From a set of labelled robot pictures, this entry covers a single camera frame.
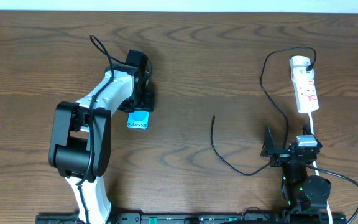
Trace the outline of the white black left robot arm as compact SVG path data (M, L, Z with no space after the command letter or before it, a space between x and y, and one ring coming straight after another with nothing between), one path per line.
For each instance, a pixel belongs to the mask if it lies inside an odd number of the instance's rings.
M76 102L60 102L55 109L48 162L73 190L79 212L37 216L36 223L109 223L104 173L111 156L111 118L128 113L129 129L146 130L154 110L154 91L148 82L151 67L146 54L130 50L125 62L112 63L104 78Z

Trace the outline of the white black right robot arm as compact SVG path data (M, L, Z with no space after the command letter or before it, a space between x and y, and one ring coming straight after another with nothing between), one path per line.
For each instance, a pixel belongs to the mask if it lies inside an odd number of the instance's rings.
M303 134L296 137L286 149L275 147L270 128L265 132L260 155L269 157L271 167L281 167L283 172L282 194L288 200L289 209L282 212L287 222L304 219L307 215L321 218L327 207L331 183L317 175L308 175L306 166L317 160L322 144L303 126Z

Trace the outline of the blue screen Galaxy smartphone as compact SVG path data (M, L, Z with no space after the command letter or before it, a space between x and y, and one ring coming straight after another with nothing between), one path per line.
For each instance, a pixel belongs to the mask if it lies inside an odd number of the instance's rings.
M134 111L129 113L127 119L127 127L129 129L142 129L146 130L149 127L149 116L148 111Z

